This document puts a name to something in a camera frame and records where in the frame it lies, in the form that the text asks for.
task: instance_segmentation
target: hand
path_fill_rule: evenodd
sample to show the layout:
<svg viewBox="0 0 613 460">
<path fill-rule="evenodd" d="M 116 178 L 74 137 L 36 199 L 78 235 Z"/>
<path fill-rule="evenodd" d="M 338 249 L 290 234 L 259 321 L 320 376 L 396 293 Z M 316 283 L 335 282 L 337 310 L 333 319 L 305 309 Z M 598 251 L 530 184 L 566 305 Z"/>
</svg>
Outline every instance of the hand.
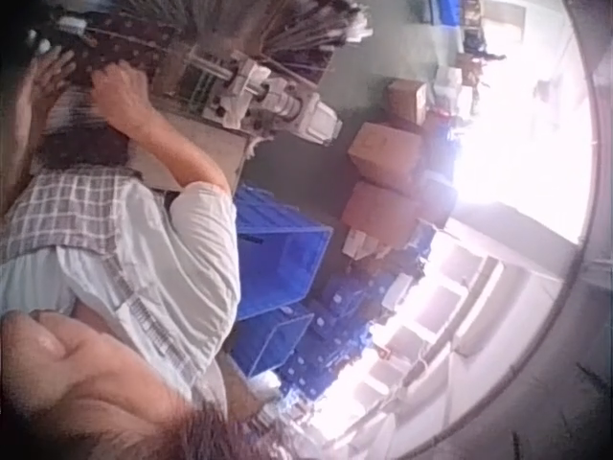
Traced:
<svg viewBox="0 0 613 460">
<path fill-rule="evenodd" d="M 47 123 L 49 112 L 68 87 L 68 77 L 76 68 L 72 51 L 56 47 L 35 57 L 17 89 L 14 136 L 17 148 L 35 149 Z"/>
<path fill-rule="evenodd" d="M 110 64 L 92 73 L 92 99 L 105 120 L 134 138 L 156 113 L 148 96 L 147 76 L 127 62 Z"/>
</svg>

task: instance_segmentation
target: white machine part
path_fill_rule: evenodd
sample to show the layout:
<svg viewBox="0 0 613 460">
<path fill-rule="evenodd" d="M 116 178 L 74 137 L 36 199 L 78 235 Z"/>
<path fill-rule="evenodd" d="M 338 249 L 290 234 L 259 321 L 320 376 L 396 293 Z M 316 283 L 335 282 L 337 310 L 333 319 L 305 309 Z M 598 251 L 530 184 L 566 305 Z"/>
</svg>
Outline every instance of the white machine part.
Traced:
<svg viewBox="0 0 613 460">
<path fill-rule="evenodd" d="M 264 138 L 288 131 L 309 142 L 327 145 L 342 126 L 336 112 L 321 101 L 317 92 L 272 74 L 253 59 L 243 61 L 229 85 L 216 85 L 214 96 L 216 91 L 217 103 L 208 104 L 202 116 L 231 129 Z"/>
</svg>

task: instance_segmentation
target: person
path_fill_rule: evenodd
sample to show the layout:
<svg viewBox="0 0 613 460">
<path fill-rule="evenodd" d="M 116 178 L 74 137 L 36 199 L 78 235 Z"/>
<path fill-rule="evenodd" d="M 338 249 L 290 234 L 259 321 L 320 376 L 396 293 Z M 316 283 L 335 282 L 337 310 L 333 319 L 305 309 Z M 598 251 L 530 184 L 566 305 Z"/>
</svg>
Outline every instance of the person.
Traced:
<svg viewBox="0 0 613 460">
<path fill-rule="evenodd" d="M 0 233 L 3 450 L 272 458 L 227 421 L 225 396 L 205 379 L 240 296 L 231 190 L 153 108 L 145 75 L 110 64 L 92 75 L 92 100 L 184 187 L 168 212 L 122 167 L 42 171 L 27 183 L 41 120 L 71 61 L 59 49 L 35 58 L 12 117 Z"/>
</svg>

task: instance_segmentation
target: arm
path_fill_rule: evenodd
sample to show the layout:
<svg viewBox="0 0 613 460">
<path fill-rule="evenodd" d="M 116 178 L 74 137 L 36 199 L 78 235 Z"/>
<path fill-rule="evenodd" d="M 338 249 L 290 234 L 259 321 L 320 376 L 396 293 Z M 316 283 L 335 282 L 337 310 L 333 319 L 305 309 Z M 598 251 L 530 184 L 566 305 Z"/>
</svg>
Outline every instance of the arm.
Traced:
<svg viewBox="0 0 613 460">
<path fill-rule="evenodd" d="M 153 108 L 143 72 L 121 62 L 94 72 L 92 81 L 92 97 L 105 120 L 161 161 L 181 187 L 205 182 L 231 194 L 216 162 Z"/>
<path fill-rule="evenodd" d="M 19 84 L 11 119 L 11 131 L 3 136 L 0 213 L 4 216 L 30 182 L 30 165 L 40 146 L 47 118 L 68 86 L 66 77 L 75 70 L 74 53 L 56 47 L 35 57 Z"/>
</svg>

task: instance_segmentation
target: brown box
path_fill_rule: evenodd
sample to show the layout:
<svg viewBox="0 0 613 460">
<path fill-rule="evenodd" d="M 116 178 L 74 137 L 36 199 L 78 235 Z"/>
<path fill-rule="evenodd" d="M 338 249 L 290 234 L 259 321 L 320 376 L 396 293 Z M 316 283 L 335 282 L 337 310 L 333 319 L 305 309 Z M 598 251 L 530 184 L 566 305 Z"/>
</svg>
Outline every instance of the brown box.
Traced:
<svg viewBox="0 0 613 460">
<path fill-rule="evenodd" d="M 421 136 L 366 123 L 349 148 L 352 162 L 374 183 L 407 193 L 420 163 Z"/>
<path fill-rule="evenodd" d="M 425 119 L 427 84 L 417 80 L 395 80 L 387 89 L 392 113 L 421 125 Z"/>
<path fill-rule="evenodd" d="M 401 249 L 417 228 L 419 209 L 420 205 L 406 196 L 358 182 L 342 219 L 383 244 Z"/>
</svg>

